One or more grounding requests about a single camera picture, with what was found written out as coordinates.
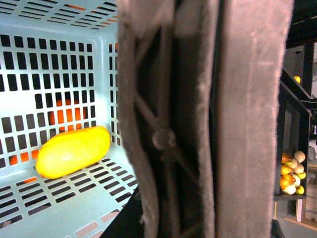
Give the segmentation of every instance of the plastic basket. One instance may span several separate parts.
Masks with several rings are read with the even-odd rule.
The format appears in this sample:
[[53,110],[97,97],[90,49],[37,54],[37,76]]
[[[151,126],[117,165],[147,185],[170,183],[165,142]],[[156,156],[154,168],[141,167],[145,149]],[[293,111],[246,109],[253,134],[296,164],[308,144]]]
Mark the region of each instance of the plastic basket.
[[[0,1],[1,238],[99,237],[136,188],[117,120],[116,14],[114,1]],[[59,179],[36,173],[47,140],[95,125],[111,133],[102,160]]]

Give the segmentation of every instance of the pile of fruit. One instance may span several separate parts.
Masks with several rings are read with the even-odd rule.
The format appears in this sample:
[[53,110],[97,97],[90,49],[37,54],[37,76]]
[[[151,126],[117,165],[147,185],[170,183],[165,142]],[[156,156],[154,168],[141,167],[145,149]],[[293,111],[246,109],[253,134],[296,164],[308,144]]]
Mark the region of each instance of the pile of fruit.
[[280,188],[283,193],[292,195],[294,193],[303,195],[305,190],[301,186],[301,180],[306,177],[304,166],[301,164],[306,159],[302,151],[296,151],[293,157],[287,153],[282,154],[282,168]]

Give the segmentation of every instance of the black frame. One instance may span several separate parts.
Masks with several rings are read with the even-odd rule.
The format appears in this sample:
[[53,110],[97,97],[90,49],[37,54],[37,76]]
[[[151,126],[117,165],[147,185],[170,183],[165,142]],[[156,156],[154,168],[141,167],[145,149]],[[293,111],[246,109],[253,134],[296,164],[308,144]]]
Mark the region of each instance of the black frame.
[[[306,198],[306,178],[301,180],[301,185],[305,189],[304,195],[286,195],[280,191],[280,171],[283,152],[284,128],[286,105],[289,103],[296,111],[299,112],[299,132],[298,132],[298,147],[297,150],[303,151],[307,157],[309,144],[309,125],[310,113],[305,106],[299,101],[291,89],[289,89],[283,80],[280,83],[279,93],[279,113],[277,118],[277,151],[276,151],[276,176],[274,185],[274,200],[295,200]],[[307,159],[302,163],[304,171],[307,173]]]

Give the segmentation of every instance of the white fruit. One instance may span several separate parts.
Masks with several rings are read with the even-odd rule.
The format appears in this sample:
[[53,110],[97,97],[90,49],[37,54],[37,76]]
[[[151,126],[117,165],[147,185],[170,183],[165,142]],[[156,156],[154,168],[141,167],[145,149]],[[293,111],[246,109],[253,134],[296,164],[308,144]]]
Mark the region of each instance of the white fruit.
[[287,195],[293,195],[296,192],[296,187],[295,185],[288,185],[286,189],[282,190]]
[[295,183],[293,183],[295,187],[298,187],[299,185],[301,185],[301,179],[297,175],[292,174],[291,176],[296,180]]
[[300,163],[298,163],[297,168],[294,170],[294,172],[296,174],[301,174],[302,172],[304,172],[304,166]]
[[294,153],[294,158],[299,162],[302,163],[306,159],[306,155],[302,151],[296,151]]

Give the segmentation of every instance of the orange fruit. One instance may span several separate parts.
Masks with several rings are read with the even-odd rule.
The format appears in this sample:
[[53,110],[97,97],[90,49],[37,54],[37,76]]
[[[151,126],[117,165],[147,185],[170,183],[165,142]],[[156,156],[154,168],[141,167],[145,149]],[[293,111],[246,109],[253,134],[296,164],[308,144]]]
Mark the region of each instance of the orange fruit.
[[[66,99],[65,100],[65,104],[67,106],[71,105],[71,101],[69,99]],[[62,106],[62,100],[57,100],[56,105],[58,107]],[[87,118],[86,109],[83,109],[83,112],[84,112],[84,119],[86,119]],[[75,108],[75,120],[80,120],[80,119],[81,119],[81,117],[80,117],[80,108]],[[66,109],[66,120],[67,120],[67,122],[74,121],[72,109]],[[51,122],[52,125],[55,125],[55,123],[56,123],[53,112],[50,114],[50,122]],[[57,122],[58,122],[58,124],[65,123],[64,111],[63,110],[58,110],[57,111]],[[74,130],[74,126],[73,125],[69,125],[67,128],[68,128],[68,131]],[[59,129],[65,131],[65,127],[64,126],[61,126]],[[76,129],[81,129],[81,124],[80,123],[76,124]]]

